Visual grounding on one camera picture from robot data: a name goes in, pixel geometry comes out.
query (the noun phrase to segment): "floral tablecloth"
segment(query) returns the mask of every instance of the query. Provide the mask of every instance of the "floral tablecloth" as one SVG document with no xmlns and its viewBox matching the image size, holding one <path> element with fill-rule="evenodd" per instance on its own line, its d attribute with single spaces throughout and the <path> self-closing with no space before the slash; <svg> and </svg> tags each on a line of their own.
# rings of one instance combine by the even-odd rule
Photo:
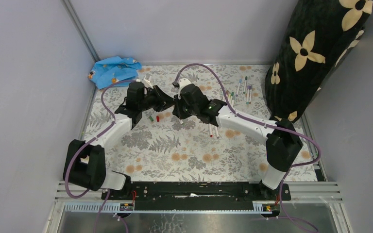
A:
<svg viewBox="0 0 373 233">
<path fill-rule="evenodd" d="M 144 66 L 140 77 L 151 74 L 151 82 L 168 95 L 176 94 L 171 83 L 183 66 Z M 210 66 L 222 79 L 227 90 L 236 92 L 242 78 L 241 91 L 234 107 L 256 117 L 268 119 L 269 110 L 262 96 L 262 85 L 269 65 Z M 242 93 L 244 77 L 253 85 L 252 103 L 245 103 Z M 181 78 L 188 78 L 200 87 L 209 99 L 222 98 L 215 78 L 202 67 L 191 67 Z M 126 87 L 111 88 L 105 93 L 105 103 L 113 111 L 123 102 Z M 84 139 L 89 139 L 110 119 L 101 104 L 101 91 L 96 93 L 87 121 Z M 299 122 L 296 130 L 302 133 Z M 118 172 L 131 176 L 132 181 L 259 181 L 268 168 L 266 148 L 241 132 L 219 128 L 220 138 L 210 137 L 208 126 L 192 116 L 183 125 L 172 115 L 172 108 L 156 113 L 144 112 L 141 121 L 114 148 L 106 151 L 106 164 Z M 296 163 L 311 160 L 304 146 Z M 313 166 L 296 167 L 287 181 L 316 181 Z"/>
</svg>

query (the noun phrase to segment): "cylindrical pillow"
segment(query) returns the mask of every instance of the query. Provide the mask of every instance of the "cylindrical pillow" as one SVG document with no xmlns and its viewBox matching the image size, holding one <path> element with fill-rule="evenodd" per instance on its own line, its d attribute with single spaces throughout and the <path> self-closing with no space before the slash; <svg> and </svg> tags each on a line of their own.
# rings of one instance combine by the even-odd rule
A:
<svg viewBox="0 0 373 233">
<path fill-rule="evenodd" d="M 372 0 L 299 0 L 265 78 L 271 119 L 297 121 L 363 34 Z"/>
</svg>

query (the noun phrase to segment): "white wall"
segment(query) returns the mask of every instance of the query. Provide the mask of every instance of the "white wall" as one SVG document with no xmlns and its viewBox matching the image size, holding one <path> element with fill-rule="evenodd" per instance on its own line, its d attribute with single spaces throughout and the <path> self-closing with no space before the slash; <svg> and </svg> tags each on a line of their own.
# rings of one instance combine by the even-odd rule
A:
<svg viewBox="0 0 373 233">
<path fill-rule="evenodd" d="M 307 115 L 354 231 L 373 232 L 373 15 Z"/>
<path fill-rule="evenodd" d="M 72 0 L 101 59 L 268 63 L 297 0 Z"/>
<path fill-rule="evenodd" d="M 0 0 L 0 233 L 42 232 L 92 66 L 60 0 Z"/>
</svg>

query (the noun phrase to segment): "metal frame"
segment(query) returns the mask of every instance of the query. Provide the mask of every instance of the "metal frame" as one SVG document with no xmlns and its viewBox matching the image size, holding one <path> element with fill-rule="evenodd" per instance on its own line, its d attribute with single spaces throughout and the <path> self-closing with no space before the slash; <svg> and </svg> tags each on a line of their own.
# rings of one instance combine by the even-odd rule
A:
<svg viewBox="0 0 373 233">
<path fill-rule="evenodd" d="M 96 97 L 96 91 L 97 91 L 97 88 L 94 85 L 93 90 L 91 92 L 91 96 L 89 98 L 90 100 L 89 100 L 88 106 L 86 108 L 85 118 L 84 118 L 84 121 L 82 122 L 81 131 L 79 131 L 79 135 L 77 137 L 77 138 L 79 138 L 79 140 L 82 140 L 84 138 L 86 128 L 88 127 L 89 115 L 91 114 L 92 108 L 94 106 L 93 102 L 94 102 L 95 97 Z"/>
<path fill-rule="evenodd" d="M 284 203 L 326 203 L 331 210 L 333 215 L 336 228 L 340 233 L 352 233 L 351 224 L 345 212 L 344 203 L 342 196 L 339 192 L 339 186 L 336 182 L 286 182 L 289 185 L 292 200 L 284 201 Z M 56 233 L 59 230 L 61 224 L 62 215 L 65 212 L 65 208 L 68 205 L 88 205 L 88 206 L 100 206 L 103 200 L 101 199 L 102 191 L 88 192 L 84 197 L 80 199 L 71 199 L 65 192 L 65 183 L 60 181 L 58 184 L 58 191 L 56 193 L 55 202 L 51 214 L 48 218 L 47 228 L 44 229 L 44 233 Z M 85 188 L 77 185 L 70 184 L 69 188 L 71 193 L 78 195 L 82 193 Z M 128 203 L 131 200 L 111 200 L 108 203 Z M 273 203 L 273 201 L 254 201 L 254 207 L 259 204 Z M 88 210 L 74 210 L 75 212 L 88 212 Z M 200 213 L 200 214 L 259 214 L 256 211 L 134 211 L 134 213 L 151 213 L 151 214 L 188 214 L 188 213 Z"/>
<path fill-rule="evenodd" d="M 311 128 L 309 126 L 308 119 L 305 113 L 301 116 L 301 124 L 302 124 L 304 134 L 314 139 L 314 134 L 311 131 Z M 315 158 L 315 155 L 317 154 L 317 149 L 310 141 L 305 140 L 305 142 L 308 145 L 308 149 L 309 149 L 309 152 L 311 153 L 311 157 Z M 327 174 L 325 173 L 325 169 L 322 163 L 322 158 L 318 162 L 314 163 L 314 169 L 316 173 L 320 172 L 322 174 L 322 176 L 324 177 L 324 181 L 328 180 Z"/>
<path fill-rule="evenodd" d="M 62 3 L 71 17 L 73 24 L 75 25 L 76 29 L 78 30 L 79 35 L 81 36 L 82 40 L 84 41 L 86 48 L 88 49 L 89 53 L 91 54 L 92 58 L 95 62 L 99 61 L 98 53 L 96 52 L 94 45 L 92 44 L 91 40 L 89 39 L 88 34 L 85 31 L 84 26 L 82 25 L 81 21 L 79 20 L 78 15 L 76 14 L 75 9 L 72 6 L 70 0 L 62 0 Z"/>
</svg>

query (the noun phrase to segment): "purple cable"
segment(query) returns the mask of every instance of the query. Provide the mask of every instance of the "purple cable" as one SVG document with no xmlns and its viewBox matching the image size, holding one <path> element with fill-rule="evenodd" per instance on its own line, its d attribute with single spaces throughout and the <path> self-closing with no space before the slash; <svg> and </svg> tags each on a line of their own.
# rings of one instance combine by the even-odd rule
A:
<svg viewBox="0 0 373 233">
<path fill-rule="evenodd" d="M 101 211 L 102 211 L 102 209 L 103 209 L 103 206 L 105 205 L 106 201 L 107 201 L 108 198 L 109 198 L 109 194 L 111 194 L 111 191 L 108 189 L 108 193 L 106 193 L 105 200 L 103 201 L 101 207 L 99 208 L 98 213 L 97 213 L 97 217 L 96 217 L 96 219 L 95 219 L 95 224 L 94 224 L 94 233 L 96 233 L 96 225 L 98 224 L 98 218 L 99 218 L 99 215 L 101 214 Z"/>
<path fill-rule="evenodd" d="M 192 63 L 192 64 L 189 64 L 189 65 L 186 65 L 185 67 L 183 67 L 179 72 L 178 74 L 176 75 L 176 78 L 175 78 L 175 82 L 178 82 L 179 80 L 179 77 L 181 76 L 181 72 L 188 68 L 188 67 L 191 67 L 191 66 L 201 66 L 201 67 L 204 67 L 206 69 L 208 69 L 213 75 L 214 77 L 217 79 L 218 83 L 220 84 L 221 86 L 221 89 L 222 89 L 222 92 L 224 94 L 224 97 L 225 97 L 225 102 L 226 104 L 228 105 L 228 108 L 230 109 L 230 111 L 232 113 L 234 113 L 237 117 L 241 118 L 241 119 L 244 119 L 246 121 L 249 121 L 249 122 L 252 122 L 252 123 L 255 123 L 255 124 L 258 124 L 260 126 L 264 126 L 264 127 L 268 127 L 268 128 L 272 128 L 272 129 L 275 129 L 275 130 L 281 130 L 281 131 L 284 131 L 284 132 L 287 132 L 287 133 L 292 133 L 294 135 L 297 135 L 299 137 L 302 137 L 306 140 L 308 140 L 309 142 L 311 142 L 316 148 L 317 148 L 317 158 L 313 159 L 312 161 L 309 161 L 309 162 L 306 162 L 306 163 L 300 163 L 300 164 L 294 164 L 291 166 L 292 167 L 296 167 L 296 166 L 304 166 L 304 165 L 309 165 L 309 164 L 313 164 L 315 162 L 317 162 L 320 158 L 321 158 L 321 148 L 320 146 L 318 145 L 317 142 L 315 142 L 312 138 L 310 137 L 307 137 L 301 133 L 298 133 L 296 131 L 292 131 L 292 130 L 289 130 L 289 129 L 284 129 L 284 128 L 281 128 L 281 127 L 278 127 L 278 126 L 274 126 L 274 125 L 268 125 L 268 124 L 264 124 L 263 122 L 261 121 L 257 121 L 255 119 L 251 119 L 251 118 L 248 118 L 248 117 L 245 117 L 239 113 L 236 113 L 236 111 L 233 109 L 233 107 L 231 106 L 230 102 L 228 101 L 228 97 L 226 95 L 226 91 L 225 91 L 225 87 L 222 85 L 222 82 L 220 80 L 220 78 L 218 77 L 218 75 L 211 69 L 209 68 L 208 66 L 204 65 L 204 64 L 199 64 L 199 63 Z M 287 216 L 287 218 L 292 222 L 294 223 L 296 226 L 298 226 L 301 230 L 305 231 L 305 232 L 309 232 L 309 233 L 317 233 L 318 232 L 318 229 L 313 226 L 311 223 L 309 223 L 309 225 L 313 226 L 314 229 L 316 229 L 317 231 L 313 232 L 313 231 L 310 231 L 306 228 L 304 228 L 303 226 L 299 225 L 298 223 L 296 223 L 294 220 L 293 220 L 293 217 L 290 217 L 287 212 L 285 211 L 283 205 L 282 205 L 282 185 L 284 183 L 284 179 L 285 177 L 288 175 L 289 171 L 285 174 L 285 176 L 283 177 L 282 181 L 280 182 L 280 189 L 279 189 L 279 200 L 280 200 L 280 204 L 281 204 L 281 209 L 284 211 L 285 215 Z"/>
<path fill-rule="evenodd" d="M 88 191 L 89 189 L 85 190 L 83 193 L 75 196 L 73 195 L 70 190 L 69 190 L 69 174 L 70 174 L 70 171 L 72 169 L 72 164 L 75 162 L 76 158 L 78 157 L 78 155 L 82 152 L 83 149 L 85 149 L 85 147 L 87 147 L 89 144 L 91 144 L 93 141 L 95 141 L 97 138 L 99 138 L 100 136 L 102 136 L 104 133 L 106 133 L 109 129 L 112 128 L 112 126 L 114 126 L 115 124 L 115 114 L 114 112 L 112 112 L 105 104 L 105 102 L 103 101 L 103 95 L 105 94 L 105 92 L 113 87 L 114 85 L 116 84 L 120 84 L 120 83 L 131 83 L 131 82 L 134 82 L 134 80 L 122 80 L 122 81 L 119 81 L 119 82 L 116 82 L 116 83 L 113 83 L 111 85 L 109 85 L 108 87 L 106 87 L 103 91 L 102 91 L 102 94 L 101 94 L 101 102 L 102 102 L 102 105 L 103 107 L 111 114 L 112 118 L 114 119 L 111 124 L 106 127 L 106 129 L 104 129 L 102 132 L 100 132 L 98 135 L 96 135 L 96 137 L 93 137 L 92 139 L 88 140 L 83 146 L 81 146 L 77 151 L 76 153 L 73 155 L 69 165 L 68 165 L 68 168 L 67 168 L 67 172 L 65 174 L 65 191 L 67 192 L 68 196 L 70 198 L 74 198 L 74 199 L 78 199 L 78 198 L 81 198 L 83 197 Z"/>
<path fill-rule="evenodd" d="M 262 218 L 255 218 L 255 219 L 252 219 L 251 221 L 278 220 L 278 219 L 281 219 L 281 218 L 283 218 L 283 219 L 289 219 L 289 217 L 286 217 L 286 216 L 279 216 L 278 218 L 276 218 L 276 217 L 269 217 L 268 219 L 266 219 L 264 217 L 262 217 Z M 317 227 L 314 226 L 314 225 L 312 225 L 312 223 L 310 223 L 310 222 L 308 222 L 306 220 L 303 220 L 301 218 L 298 218 L 298 217 L 291 217 L 291 218 L 294 219 L 294 220 L 296 220 L 296 221 L 300 221 L 300 222 L 303 222 L 303 223 L 305 223 L 307 225 L 310 225 L 311 227 L 313 227 L 318 232 Z"/>
<path fill-rule="evenodd" d="M 118 217 L 118 219 L 123 222 L 123 225 L 125 226 L 126 233 L 129 233 L 129 228 L 128 228 L 128 224 L 126 223 L 126 221 L 121 217 Z"/>
</svg>

